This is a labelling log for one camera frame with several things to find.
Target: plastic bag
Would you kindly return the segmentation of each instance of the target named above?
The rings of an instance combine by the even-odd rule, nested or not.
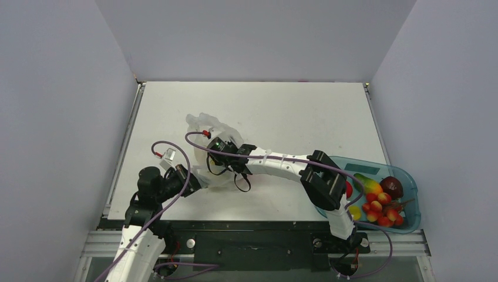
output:
[[[187,132],[203,130],[211,132],[211,139],[207,139],[202,135],[194,135],[195,137],[191,137],[193,138],[191,141],[200,146],[206,147],[214,137],[219,137],[225,142],[231,141],[237,147],[240,147],[244,142],[242,136],[240,136],[240,133],[237,130],[225,123],[220,122],[216,117],[210,116],[206,113],[200,113],[199,117],[189,114],[185,120],[189,124]],[[203,187],[221,187],[226,186],[228,183],[233,181],[233,172],[226,171],[219,176],[209,172],[206,164],[206,151],[194,147],[194,156],[198,165],[192,166],[192,170]],[[218,173],[224,169],[224,167],[216,166],[211,159],[209,161],[210,168],[214,173]]]

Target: blue plastic container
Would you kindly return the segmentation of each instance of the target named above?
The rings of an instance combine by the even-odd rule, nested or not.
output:
[[[415,231],[420,225],[420,210],[419,210],[419,200],[417,198],[417,184],[413,180],[412,176],[408,172],[395,166],[388,166],[380,163],[366,162],[364,160],[349,159],[347,157],[330,157],[341,169],[350,172],[351,174],[361,173],[362,175],[374,179],[380,182],[387,176],[393,176],[397,178],[401,185],[403,186],[403,198],[401,202],[408,201],[410,199],[415,199],[406,205],[403,209],[401,215],[404,217],[403,224],[401,226],[393,226],[391,228],[385,228],[384,230],[394,233],[406,234]],[[348,178],[348,181],[353,185],[352,179]],[[353,195],[349,198],[352,200],[359,195],[359,192],[353,188]],[[361,206],[366,203],[365,196],[362,197],[358,202],[354,203],[353,206]],[[322,209],[317,207],[318,212],[325,217],[325,213]],[[365,214],[362,211],[362,216],[360,221],[367,221]]]

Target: dark brown fruit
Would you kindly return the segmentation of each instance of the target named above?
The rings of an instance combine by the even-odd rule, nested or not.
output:
[[[403,186],[398,179],[388,176],[382,179],[380,184],[382,190],[389,194],[393,200],[403,197]]]

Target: toy fruit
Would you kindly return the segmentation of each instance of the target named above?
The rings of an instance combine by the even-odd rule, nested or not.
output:
[[[372,203],[370,203],[370,210],[373,210],[374,212],[381,212],[382,205],[377,201],[373,201]]]
[[[401,185],[401,182],[398,179],[396,179],[392,176],[388,176],[388,177],[382,179],[380,184],[381,184],[382,190],[385,193],[391,195],[391,198],[393,200],[396,200],[396,199],[403,197],[403,186]]]
[[[370,204],[369,203],[364,203],[361,205],[361,209],[365,212],[368,213],[370,211]]]
[[[374,179],[370,179],[360,173],[355,173],[354,177],[356,177],[361,183],[363,183],[363,186],[365,186],[365,193],[373,193],[373,194],[380,194],[383,192],[381,185],[375,181]],[[361,192],[361,186],[354,182],[355,188]]]
[[[377,200],[377,195],[376,194],[373,194],[373,193],[368,193],[366,196],[366,202],[367,203],[372,203],[373,201],[376,201]]]
[[[398,219],[399,213],[393,209],[388,209],[386,211],[386,217],[389,218],[390,221],[396,221]]]
[[[377,220],[377,224],[379,224],[379,226],[382,226],[382,227],[389,227],[391,225],[392,221],[390,221],[387,217],[383,216],[383,217],[380,217],[378,220]]]
[[[403,224],[403,217],[399,214],[396,220],[394,221],[394,225],[400,226],[401,224]]]
[[[391,196],[385,192],[377,195],[377,201],[380,204],[389,204],[391,202]]]
[[[359,220],[361,217],[361,210],[357,206],[350,206],[349,213],[351,213],[353,220]]]
[[[351,186],[351,183],[346,181],[346,199],[349,199],[353,195],[353,187]]]
[[[369,211],[366,213],[366,219],[370,222],[377,221],[379,219],[379,213],[375,211]]]

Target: gray wall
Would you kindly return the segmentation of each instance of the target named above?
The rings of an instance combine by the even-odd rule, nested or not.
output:
[[[494,281],[498,1],[418,0],[372,81],[392,163],[419,185],[438,281]]]
[[[96,0],[139,80],[372,79],[415,0]]]
[[[1,1],[0,42],[0,280],[70,281],[136,83],[93,1]]]

